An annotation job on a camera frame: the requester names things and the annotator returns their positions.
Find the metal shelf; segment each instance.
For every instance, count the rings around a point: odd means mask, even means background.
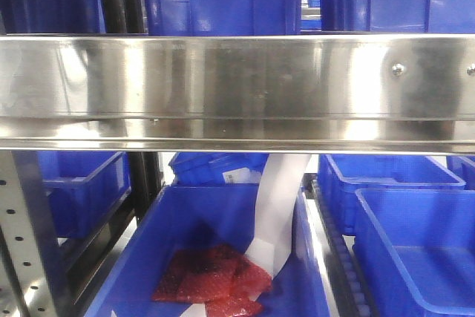
[[[475,148],[475,36],[0,37],[0,147]]]

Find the perforated metal post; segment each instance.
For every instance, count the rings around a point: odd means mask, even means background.
[[[21,289],[0,230],[0,316],[27,317]]]
[[[0,151],[0,227],[30,317],[74,316],[34,151]]]

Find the white paper strip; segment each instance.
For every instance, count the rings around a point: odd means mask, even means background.
[[[271,154],[255,204],[254,239],[246,256],[275,277],[292,251],[292,216],[308,154]],[[181,317],[206,317],[203,304],[193,304]]]

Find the reflective metal bar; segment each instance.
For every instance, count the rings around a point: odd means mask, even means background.
[[[0,146],[472,152],[475,36],[3,36]]]
[[[0,162],[0,225],[29,316],[74,316],[36,153],[0,151]]]

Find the white sticker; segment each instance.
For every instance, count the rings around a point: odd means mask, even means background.
[[[251,170],[247,167],[232,171],[223,172],[224,182],[226,183],[249,183],[251,180]]]
[[[125,160],[125,158],[121,157],[115,163],[115,165],[116,165],[115,169],[116,169],[116,172],[117,172],[117,187],[120,187],[120,188],[122,188],[124,186],[124,183],[125,183],[124,182],[124,168],[123,168],[124,160]]]

